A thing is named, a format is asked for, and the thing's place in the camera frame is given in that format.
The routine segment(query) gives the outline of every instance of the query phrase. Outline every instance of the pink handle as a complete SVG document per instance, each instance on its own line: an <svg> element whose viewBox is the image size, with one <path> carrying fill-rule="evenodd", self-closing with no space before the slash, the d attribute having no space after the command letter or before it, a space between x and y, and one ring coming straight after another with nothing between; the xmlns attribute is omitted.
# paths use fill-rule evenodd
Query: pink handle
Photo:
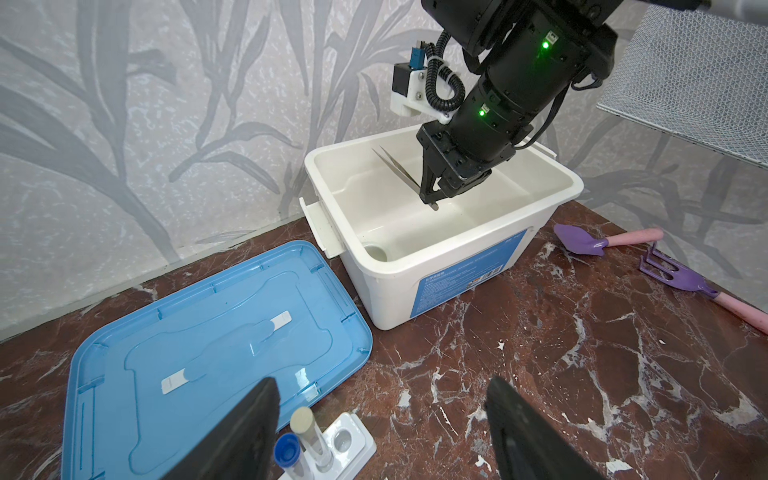
<svg viewBox="0 0 768 480"><path fill-rule="evenodd" d="M768 335L768 313L758 310L751 305L747 305L741 300L736 300L725 292L718 293L713 301L718 305L723 306L725 310L740 317L760 332Z"/></svg>
<svg viewBox="0 0 768 480"><path fill-rule="evenodd" d="M659 227L647 228L645 230L635 230L634 232L619 233L605 240L608 240L609 247L618 247L619 245L635 245L636 243L655 242L664 238L664 230Z"/></svg>

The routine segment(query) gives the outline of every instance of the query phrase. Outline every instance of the purple shovel blade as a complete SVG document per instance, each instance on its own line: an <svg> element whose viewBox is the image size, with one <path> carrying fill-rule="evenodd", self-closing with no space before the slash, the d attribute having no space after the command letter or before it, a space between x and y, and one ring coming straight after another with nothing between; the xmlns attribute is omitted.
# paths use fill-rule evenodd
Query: purple shovel blade
<svg viewBox="0 0 768 480"><path fill-rule="evenodd" d="M596 239L589 233L573 225L555 224L554 234L558 236L565 248L580 255L603 256L603 248L608 246L605 238Z"/></svg>

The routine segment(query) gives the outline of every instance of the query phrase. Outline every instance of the clear tube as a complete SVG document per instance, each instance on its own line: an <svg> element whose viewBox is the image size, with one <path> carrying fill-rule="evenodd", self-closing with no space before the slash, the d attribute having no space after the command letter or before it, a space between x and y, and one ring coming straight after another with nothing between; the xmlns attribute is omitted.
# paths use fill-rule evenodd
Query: clear tube
<svg viewBox="0 0 768 480"><path fill-rule="evenodd" d="M326 471L333 464L333 453L328 448L315 415L307 407L300 407L290 418L290 429L301 439L304 448L317 464L317 469Z"/></svg>
<svg viewBox="0 0 768 480"><path fill-rule="evenodd" d="M299 437L293 433L286 433L277 439L274 455L275 462L292 480L314 480L310 464L301 452Z"/></svg>

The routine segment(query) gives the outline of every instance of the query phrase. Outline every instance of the brown marble countertop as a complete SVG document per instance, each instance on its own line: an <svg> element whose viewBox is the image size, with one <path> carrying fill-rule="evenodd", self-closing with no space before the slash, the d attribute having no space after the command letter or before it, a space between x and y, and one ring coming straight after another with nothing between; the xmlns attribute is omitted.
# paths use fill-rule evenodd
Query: brown marble countertop
<svg viewBox="0 0 768 480"><path fill-rule="evenodd" d="M553 220L621 232L575 202ZM358 478L498 478L482 410L493 375L608 478L746 478L768 455L768 337L640 273L641 248L573 257L551 225L474 291L386 332L371 325L368 363L314 407L321 426L354 411L372 433ZM69 363L91 333L295 239L314 241L305 220L0 344L0 478L59 477Z"/></svg>

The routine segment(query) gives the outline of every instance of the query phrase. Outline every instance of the blue lid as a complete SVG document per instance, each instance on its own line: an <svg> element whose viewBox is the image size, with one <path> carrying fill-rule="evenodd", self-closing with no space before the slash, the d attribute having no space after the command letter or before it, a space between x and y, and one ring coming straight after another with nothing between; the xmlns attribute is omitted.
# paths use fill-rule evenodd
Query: blue lid
<svg viewBox="0 0 768 480"><path fill-rule="evenodd" d="M291 468L299 461L301 446L295 433L286 433L275 442L275 463L281 468Z"/></svg>
<svg viewBox="0 0 768 480"><path fill-rule="evenodd" d="M262 378L278 429L370 356L371 330L317 249L293 241L106 325L72 358L61 477L160 478Z"/></svg>

